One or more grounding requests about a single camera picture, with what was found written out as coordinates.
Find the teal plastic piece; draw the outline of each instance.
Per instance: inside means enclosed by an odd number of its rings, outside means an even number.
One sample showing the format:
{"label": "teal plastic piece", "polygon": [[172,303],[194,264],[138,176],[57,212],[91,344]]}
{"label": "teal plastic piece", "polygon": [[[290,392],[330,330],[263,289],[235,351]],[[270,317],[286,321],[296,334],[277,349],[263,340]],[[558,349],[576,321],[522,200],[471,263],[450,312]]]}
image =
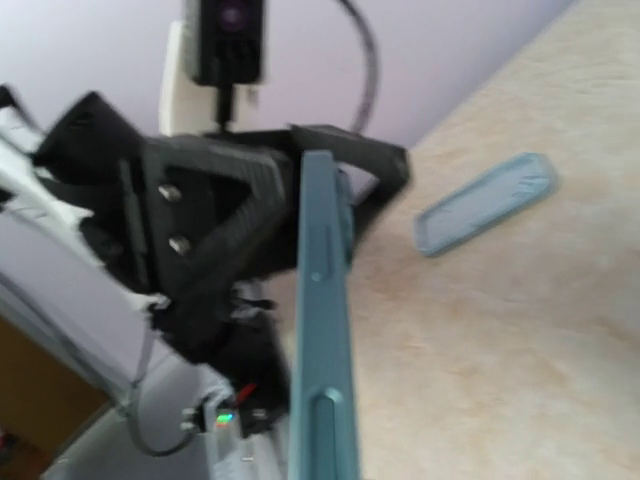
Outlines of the teal plastic piece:
{"label": "teal plastic piece", "polygon": [[435,257],[548,197],[558,187],[549,161],[522,153],[486,171],[414,220],[416,248]]}
{"label": "teal plastic piece", "polygon": [[304,154],[289,480],[360,480],[346,284],[350,193],[331,152]]}

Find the gray cable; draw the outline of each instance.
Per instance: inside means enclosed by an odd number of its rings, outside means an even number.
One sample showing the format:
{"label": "gray cable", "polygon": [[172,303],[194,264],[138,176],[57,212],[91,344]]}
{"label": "gray cable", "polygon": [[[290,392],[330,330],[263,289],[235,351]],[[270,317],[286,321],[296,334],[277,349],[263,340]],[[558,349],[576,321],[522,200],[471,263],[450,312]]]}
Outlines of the gray cable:
{"label": "gray cable", "polygon": [[373,113],[373,107],[378,95],[378,84],[380,81],[380,67],[378,59],[378,47],[373,35],[373,31],[368,22],[360,13],[358,8],[351,2],[351,0],[337,0],[340,5],[344,7],[347,14],[353,20],[358,33],[362,39],[362,46],[365,53],[366,62],[366,78],[364,85],[364,93],[362,95],[362,101],[356,118],[351,126],[351,131],[357,134],[361,134],[367,128],[371,115]]}

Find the black plastic mount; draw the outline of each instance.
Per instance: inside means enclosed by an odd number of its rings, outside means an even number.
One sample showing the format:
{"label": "black plastic mount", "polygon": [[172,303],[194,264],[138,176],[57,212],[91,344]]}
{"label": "black plastic mount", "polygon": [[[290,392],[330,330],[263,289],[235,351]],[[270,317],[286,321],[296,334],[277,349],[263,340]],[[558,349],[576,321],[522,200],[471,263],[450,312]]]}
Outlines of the black plastic mount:
{"label": "black plastic mount", "polygon": [[236,391],[252,385],[245,434],[289,406],[289,369],[272,316],[238,317],[235,285],[297,267],[303,152],[329,150],[378,183],[354,207],[354,246],[407,185],[404,149],[329,126],[143,138],[100,95],[83,97],[33,154],[67,203],[91,210],[80,232],[105,269],[137,293],[162,293],[153,327],[187,361]]}

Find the screw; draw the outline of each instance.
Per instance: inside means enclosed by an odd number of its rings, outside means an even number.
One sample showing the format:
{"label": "screw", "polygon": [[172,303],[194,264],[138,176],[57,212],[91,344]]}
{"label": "screw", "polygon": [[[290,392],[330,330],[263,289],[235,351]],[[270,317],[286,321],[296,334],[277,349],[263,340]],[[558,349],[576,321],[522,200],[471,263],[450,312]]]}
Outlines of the screw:
{"label": "screw", "polygon": [[177,203],[182,200],[182,192],[175,185],[171,185],[170,183],[165,183],[158,187],[158,191],[160,195],[164,197],[164,199],[169,203]]}
{"label": "screw", "polygon": [[186,237],[179,235],[169,239],[169,246],[178,255],[186,255],[191,250],[191,242]]}

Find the camera lens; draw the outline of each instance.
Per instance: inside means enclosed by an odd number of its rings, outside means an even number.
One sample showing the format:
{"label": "camera lens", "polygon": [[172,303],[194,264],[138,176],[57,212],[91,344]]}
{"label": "camera lens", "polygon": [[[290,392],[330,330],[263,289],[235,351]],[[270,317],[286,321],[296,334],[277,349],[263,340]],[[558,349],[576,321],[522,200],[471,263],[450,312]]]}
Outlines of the camera lens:
{"label": "camera lens", "polygon": [[222,0],[218,9],[218,23],[226,32],[237,33],[249,24],[249,7],[243,0]]}

